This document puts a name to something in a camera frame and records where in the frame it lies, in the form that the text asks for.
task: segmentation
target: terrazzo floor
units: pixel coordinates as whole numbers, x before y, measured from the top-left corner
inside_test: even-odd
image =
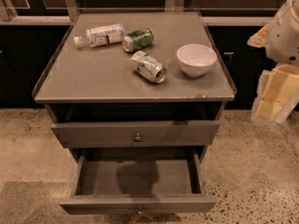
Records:
[[[76,162],[50,130],[43,109],[0,109],[0,223],[128,223],[131,215],[72,216]],[[299,112],[257,124],[250,111],[225,110],[202,165],[206,214],[155,215],[155,223],[299,223]]]

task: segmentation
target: closed drawer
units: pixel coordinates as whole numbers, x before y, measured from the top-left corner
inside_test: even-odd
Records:
[[[218,121],[69,122],[52,124],[63,147],[206,146]]]
[[[83,149],[75,185],[60,206],[70,214],[207,212],[194,147]]]

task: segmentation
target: white bowl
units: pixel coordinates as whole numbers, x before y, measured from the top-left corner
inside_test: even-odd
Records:
[[[180,68],[190,77],[202,76],[217,61],[216,52],[200,44],[189,44],[179,48],[177,57]]]

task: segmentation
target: drawer knob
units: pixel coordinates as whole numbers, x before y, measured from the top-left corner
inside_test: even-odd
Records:
[[[140,134],[136,133],[136,135],[135,135],[135,141],[136,142],[140,142],[141,140],[142,140],[142,138],[141,138]]]

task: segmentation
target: aluminum can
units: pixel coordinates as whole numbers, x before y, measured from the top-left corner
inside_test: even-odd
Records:
[[[127,52],[134,52],[143,49],[151,44],[154,35],[150,28],[141,28],[127,34],[122,45]]]
[[[149,56],[148,53],[140,50],[133,55],[131,60],[133,68],[142,77],[155,83],[164,81],[167,70],[162,63]]]

